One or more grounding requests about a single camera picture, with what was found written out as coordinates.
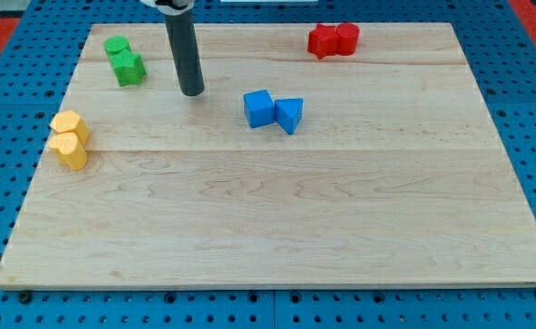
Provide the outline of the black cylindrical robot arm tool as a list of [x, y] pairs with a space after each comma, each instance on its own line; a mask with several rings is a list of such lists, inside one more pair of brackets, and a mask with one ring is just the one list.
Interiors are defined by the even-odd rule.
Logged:
[[165, 15], [166, 31], [181, 92], [198, 96], [205, 89], [192, 11]]

